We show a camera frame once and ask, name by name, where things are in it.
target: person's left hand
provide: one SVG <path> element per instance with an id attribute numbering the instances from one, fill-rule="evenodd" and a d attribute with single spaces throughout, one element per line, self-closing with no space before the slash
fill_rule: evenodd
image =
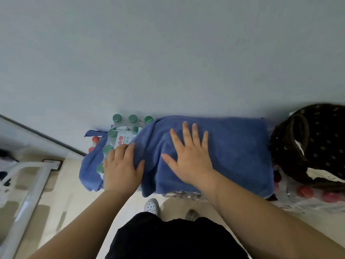
<path id="1" fill-rule="evenodd" d="M 104 191 L 126 197 L 134 194 L 144 173 L 144 160 L 135 170 L 133 166 L 134 143 L 122 144 L 108 153 L 104 160 Z"/>

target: person's right hand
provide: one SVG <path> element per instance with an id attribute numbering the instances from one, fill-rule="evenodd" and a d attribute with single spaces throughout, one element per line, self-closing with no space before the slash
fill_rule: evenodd
<path id="1" fill-rule="evenodd" d="M 202 174 L 213 170 L 208 154 L 208 132 L 205 131 L 202 143 L 200 143 L 196 124 L 192 126 L 192 137 L 187 122 L 183 122 L 182 131 L 185 145 L 174 129 L 170 129 L 171 139 L 177 152 L 177 162 L 167 154 L 161 154 L 161 157 L 178 178 L 195 186 L 197 179 Z"/>

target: finger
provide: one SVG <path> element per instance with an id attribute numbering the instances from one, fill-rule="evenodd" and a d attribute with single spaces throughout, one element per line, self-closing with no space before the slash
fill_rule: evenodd
<path id="1" fill-rule="evenodd" d="M 181 142 L 176 132 L 172 128 L 170 129 L 170 136 L 171 136 L 172 143 L 174 144 L 176 152 L 179 152 L 180 150 L 182 150 L 184 147 L 183 143 Z"/>
<path id="2" fill-rule="evenodd" d="M 193 143 L 195 146 L 201 146 L 200 145 L 200 138 L 198 133 L 198 126 L 196 124 L 192 125 L 192 136 L 193 136 Z"/>
<path id="3" fill-rule="evenodd" d="M 142 175 L 144 174 L 144 167 L 145 167 L 145 160 L 141 160 L 136 169 L 137 176 L 140 178 L 140 181 L 142 179 Z"/>
<path id="4" fill-rule="evenodd" d="M 208 131 L 204 132 L 203 142 L 201 143 L 201 147 L 208 151 Z"/>
<path id="5" fill-rule="evenodd" d="M 121 144 L 120 146 L 116 147 L 114 161 L 120 161 L 123 159 L 127 147 L 128 144 Z"/>
<path id="6" fill-rule="evenodd" d="M 111 150 L 109 153 L 108 153 L 108 156 L 107 156 L 107 160 L 109 163 L 111 163 L 112 161 L 114 161 L 114 157 L 115 157 L 115 149 Z"/>
<path id="7" fill-rule="evenodd" d="M 178 169 L 177 162 L 167 154 L 161 154 L 160 156 L 166 162 L 166 164 L 170 167 L 170 169 L 175 173 L 175 171 L 177 171 Z"/>
<path id="8" fill-rule="evenodd" d="M 185 146 L 192 146 L 193 141 L 192 141 L 192 137 L 190 136 L 190 131 L 189 131 L 187 122 L 183 122 L 182 132 L 183 132 L 183 140 L 185 142 Z"/>
<path id="9" fill-rule="evenodd" d="M 107 160 L 107 159 L 104 159 L 104 162 L 103 162 L 103 171 L 105 171 L 107 167 L 108 167 L 108 160 Z"/>
<path id="10" fill-rule="evenodd" d="M 127 147 L 127 149 L 126 149 L 126 151 L 125 151 L 125 156 L 124 156 L 123 158 L 133 161 L 133 156 L 134 156 L 134 145 L 135 145 L 135 143 L 131 143 L 131 144 Z"/>

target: green bottle cap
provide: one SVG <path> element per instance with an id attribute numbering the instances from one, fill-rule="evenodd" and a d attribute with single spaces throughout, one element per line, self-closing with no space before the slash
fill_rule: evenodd
<path id="1" fill-rule="evenodd" d="M 96 172 L 99 174 L 104 173 L 103 163 L 97 165 Z"/>
<path id="2" fill-rule="evenodd" d="M 132 123 L 135 124 L 138 121 L 138 117 L 136 115 L 130 115 L 128 117 L 128 120 Z"/>
<path id="3" fill-rule="evenodd" d="M 103 153 L 104 154 L 108 154 L 111 150 L 113 150 L 114 147 L 112 147 L 111 145 L 106 145 L 104 148 L 103 148 Z"/>
<path id="4" fill-rule="evenodd" d="M 149 124 L 152 121 L 153 121 L 152 116 L 146 116 L 145 119 L 144 119 L 145 124 Z"/>
<path id="5" fill-rule="evenodd" d="M 121 121 L 122 121 L 122 116 L 119 115 L 119 114 L 117 113 L 117 114 L 115 114 L 115 115 L 112 117 L 112 120 L 113 120 L 114 122 L 121 122 Z"/>
<path id="6" fill-rule="evenodd" d="M 117 137 L 117 130 L 116 128 L 112 128 L 108 131 L 108 136 L 110 138 L 116 138 Z"/>

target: floor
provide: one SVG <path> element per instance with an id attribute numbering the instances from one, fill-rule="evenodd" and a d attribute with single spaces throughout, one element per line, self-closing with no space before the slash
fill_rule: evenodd
<path id="1" fill-rule="evenodd" d="M 40 205 L 49 206 L 47 209 L 35 211 L 33 218 L 38 217 L 37 213 L 41 212 L 44 220 L 38 222 L 32 220 L 29 224 L 29 229 L 26 231 L 26 237 L 22 243 L 25 243 L 26 249 L 30 244 L 33 244 L 30 252 L 42 246 L 45 242 L 51 239 L 59 230 L 67 226 L 81 211 L 83 211 L 93 200 L 100 194 L 99 192 L 87 191 L 79 181 L 80 160 L 65 160 L 61 171 L 54 180 L 54 185 L 50 185 L 49 192 L 42 194 Z M 116 219 L 114 220 L 110 231 L 103 243 L 103 246 L 97 258 L 104 258 L 108 252 L 109 246 L 117 229 L 123 226 L 136 213 L 143 211 L 144 204 L 149 198 L 156 198 L 162 210 L 162 219 L 164 221 L 184 218 L 187 211 L 191 208 L 198 211 L 202 216 L 222 224 L 227 229 L 222 218 L 218 215 L 215 209 L 206 201 L 192 201 L 182 200 L 176 198 L 165 198 L 161 195 L 153 194 L 147 198 L 143 198 L 140 192 L 136 192 L 120 210 Z M 318 213 L 296 214 L 301 220 L 309 223 L 317 230 L 323 232 L 342 246 L 345 246 L 345 215 L 326 215 Z M 35 224 L 42 224 L 43 227 L 37 227 Z M 43 229 L 39 235 L 30 234 L 34 229 Z M 28 254 L 17 253 L 16 259 L 24 259 Z"/>

